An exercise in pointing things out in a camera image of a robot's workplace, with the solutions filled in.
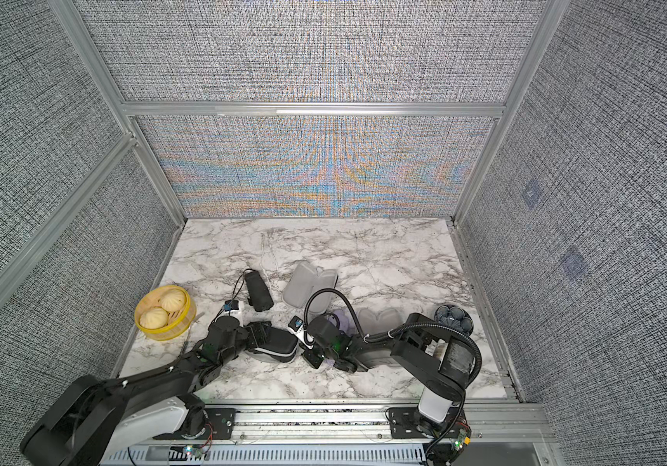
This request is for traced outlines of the lilac umbrella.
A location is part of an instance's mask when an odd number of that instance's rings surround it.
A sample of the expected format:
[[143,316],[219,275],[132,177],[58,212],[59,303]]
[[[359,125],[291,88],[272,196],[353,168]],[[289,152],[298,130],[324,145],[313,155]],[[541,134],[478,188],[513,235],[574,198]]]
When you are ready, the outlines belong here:
[[336,367],[339,364],[339,359],[345,354],[349,344],[351,343],[351,321],[349,316],[341,309],[327,312],[324,317],[326,320],[337,328],[339,334],[333,338],[329,343],[327,349],[327,363]]

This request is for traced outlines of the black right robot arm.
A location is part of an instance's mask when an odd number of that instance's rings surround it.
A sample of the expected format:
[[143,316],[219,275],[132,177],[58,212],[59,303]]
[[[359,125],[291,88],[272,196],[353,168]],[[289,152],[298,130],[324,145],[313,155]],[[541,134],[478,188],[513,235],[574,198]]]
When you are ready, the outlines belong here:
[[349,335],[327,316],[318,316],[302,329],[302,343],[314,368],[329,361],[350,374],[387,365],[405,369],[424,386],[406,425],[432,438],[460,422],[467,389],[483,364],[471,337],[420,314],[389,331],[366,335]]

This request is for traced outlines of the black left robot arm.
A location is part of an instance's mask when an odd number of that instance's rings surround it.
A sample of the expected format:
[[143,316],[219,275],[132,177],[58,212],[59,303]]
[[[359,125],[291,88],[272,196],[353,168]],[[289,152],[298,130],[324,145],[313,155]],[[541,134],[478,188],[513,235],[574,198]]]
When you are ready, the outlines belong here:
[[33,465],[97,465],[122,419],[170,398],[191,398],[224,365],[269,343],[269,337],[270,322],[242,325],[221,316],[205,338],[171,363],[121,379],[83,376],[25,434],[19,450]]

